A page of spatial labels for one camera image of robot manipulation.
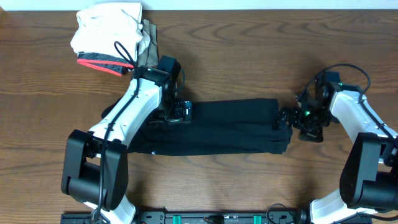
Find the black t-shirt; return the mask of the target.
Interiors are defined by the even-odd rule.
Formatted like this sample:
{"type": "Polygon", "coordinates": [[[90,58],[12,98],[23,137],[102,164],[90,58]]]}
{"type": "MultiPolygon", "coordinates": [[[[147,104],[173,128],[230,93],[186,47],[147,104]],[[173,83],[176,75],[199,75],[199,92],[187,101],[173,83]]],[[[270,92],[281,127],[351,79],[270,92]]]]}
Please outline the black t-shirt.
{"type": "Polygon", "coordinates": [[[148,125],[144,121],[129,144],[129,152],[163,156],[215,154],[283,154],[291,127],[273,129],[276,99],[193,102],[192,122],[148,125]]]}

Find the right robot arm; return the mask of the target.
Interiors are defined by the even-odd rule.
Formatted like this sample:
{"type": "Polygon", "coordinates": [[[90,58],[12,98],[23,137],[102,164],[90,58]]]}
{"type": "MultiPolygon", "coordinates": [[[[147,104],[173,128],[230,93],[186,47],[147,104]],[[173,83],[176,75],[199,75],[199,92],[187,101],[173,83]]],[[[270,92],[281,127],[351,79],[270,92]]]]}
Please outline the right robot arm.
{"type": "Polygon", "coordinates": [[[282,108],[276,124],[300,130],[304,141],[322,142],[323,128],[340,123],[353,145],[339,188],[292,214],[292,223],[372,223],[396,221],[382,213],[397,210],[397,132],[369,105],[364,90],[342,83],[324,83],[316,97],[305,92],[298,108],[282,108]]]}

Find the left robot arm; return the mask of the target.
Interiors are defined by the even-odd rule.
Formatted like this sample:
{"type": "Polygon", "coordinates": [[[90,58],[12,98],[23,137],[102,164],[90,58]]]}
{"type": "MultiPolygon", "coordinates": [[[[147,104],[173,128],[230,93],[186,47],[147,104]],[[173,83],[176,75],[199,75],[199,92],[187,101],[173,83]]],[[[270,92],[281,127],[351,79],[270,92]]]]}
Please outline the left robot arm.
{"type": "Polygon", "coordinates": [[[152,114],[181,123],[190,108],[175,101],[180,65],[134,70],[129,88],[89,131],[74,130],[66,143],[61,190],[89,206],[89,214],[63,214],[61,223],[133,223],[136,207],[126,197],[127,148],[152,114]]]}

